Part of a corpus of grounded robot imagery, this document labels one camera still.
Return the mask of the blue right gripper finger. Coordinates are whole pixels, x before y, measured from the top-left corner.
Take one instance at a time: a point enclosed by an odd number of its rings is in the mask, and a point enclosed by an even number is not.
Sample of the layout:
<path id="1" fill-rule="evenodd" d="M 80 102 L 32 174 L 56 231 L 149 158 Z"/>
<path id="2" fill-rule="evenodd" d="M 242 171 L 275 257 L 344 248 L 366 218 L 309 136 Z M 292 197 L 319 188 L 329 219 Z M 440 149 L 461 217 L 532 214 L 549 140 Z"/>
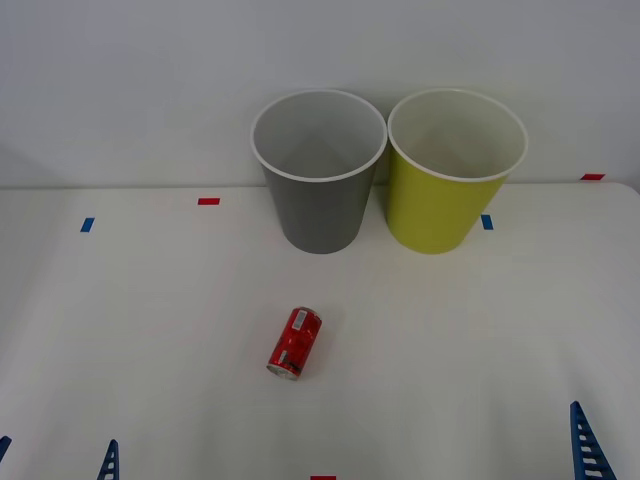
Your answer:
<path id="1" fill-rule="evenodd" d="M 613 470 L 578 401 L 570 405 L 570 428 L 574 478 L 613 480 Z"/>

